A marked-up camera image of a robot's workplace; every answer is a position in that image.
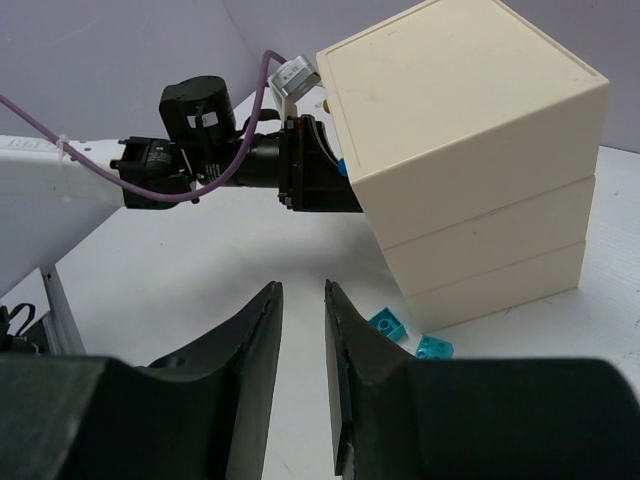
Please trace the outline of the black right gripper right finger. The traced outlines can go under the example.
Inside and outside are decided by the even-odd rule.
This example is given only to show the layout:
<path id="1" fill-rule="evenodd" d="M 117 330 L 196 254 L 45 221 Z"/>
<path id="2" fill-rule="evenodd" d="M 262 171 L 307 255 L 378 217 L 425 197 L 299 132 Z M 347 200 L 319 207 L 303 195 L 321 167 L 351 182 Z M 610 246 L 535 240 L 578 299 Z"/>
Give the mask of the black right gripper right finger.
<path id="1" fill-rule="evenodd" d="M 325 346 L 333 468 L 337 475 L 413 475 L 407 374 L 409 354 L 359 313 L 328 280 Z"/>

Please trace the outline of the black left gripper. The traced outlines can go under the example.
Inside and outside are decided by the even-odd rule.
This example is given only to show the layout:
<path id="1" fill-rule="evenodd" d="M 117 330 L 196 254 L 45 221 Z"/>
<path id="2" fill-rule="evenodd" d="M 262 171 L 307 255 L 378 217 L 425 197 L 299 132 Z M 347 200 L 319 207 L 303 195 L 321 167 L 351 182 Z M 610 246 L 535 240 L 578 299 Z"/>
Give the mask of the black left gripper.
<path id="1" fill-rule="evenodd" d="M 294 129 L 256 134 L 234 174 L 234 185 L 276 189 L 279 201 L 290 210 L 362 213 L 329 146 L 324 124 L 312 115 L 303 115 L 300 127 L 300 154 L 299 135 Z M 299 181 L 295 179 L 298 168 Z"/>

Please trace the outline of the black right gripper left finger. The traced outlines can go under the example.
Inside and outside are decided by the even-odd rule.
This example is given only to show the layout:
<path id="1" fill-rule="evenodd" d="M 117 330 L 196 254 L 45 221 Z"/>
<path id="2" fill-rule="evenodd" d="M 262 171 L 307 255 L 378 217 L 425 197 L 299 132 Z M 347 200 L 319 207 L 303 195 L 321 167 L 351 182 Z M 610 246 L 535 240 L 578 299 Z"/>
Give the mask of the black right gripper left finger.
<path id="1" fill-rule="evenodd" d="M 228 320 L 148 366 L 159 399 L 168 479 L 259 479 L 281 345 L 284 292 L 269 282 Z"/>

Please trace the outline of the cream wooden drawer cabinet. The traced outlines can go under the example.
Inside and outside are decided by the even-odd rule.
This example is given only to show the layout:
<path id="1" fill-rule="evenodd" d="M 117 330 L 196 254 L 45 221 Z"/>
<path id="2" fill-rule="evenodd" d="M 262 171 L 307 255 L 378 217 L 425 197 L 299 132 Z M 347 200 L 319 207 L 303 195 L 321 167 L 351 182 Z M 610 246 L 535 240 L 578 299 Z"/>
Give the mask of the cream wooden drawer cabinet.
<path id="1" fill-rule="evenodd" d="M 579 285 L 605 76 L 499 1 L 426 1 L 316 60 L 350 185 L 418 328 Z"/>

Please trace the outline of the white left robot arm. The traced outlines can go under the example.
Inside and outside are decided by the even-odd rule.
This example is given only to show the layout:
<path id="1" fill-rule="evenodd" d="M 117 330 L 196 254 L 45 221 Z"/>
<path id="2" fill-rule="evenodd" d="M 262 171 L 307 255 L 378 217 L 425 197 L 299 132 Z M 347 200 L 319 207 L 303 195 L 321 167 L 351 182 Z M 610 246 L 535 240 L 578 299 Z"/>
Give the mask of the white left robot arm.
<path id="1" fill-rule="evenodd" d="M 230 167 L 248 129 L 236 126 L 226 82 L 218 76 L 167 86 L 159 112 L 167 138 L 131 136 L 73 146 L 76 153 L 93 154 L 99 168 L 134 185 L 134 191 L 82 166 L 61 138 L 48 143 L 4 136 L 2 193 L 97 200 L 137 210 L 171 209 L 183 194 L 199 202 L 197 191 Z M 282 205 L 298 212 L 362 210 L 324 123 L 309 114 L 288 117 L 274 132 L 255 134 L 242 164 L 225 184 L 274 189 Z"/>

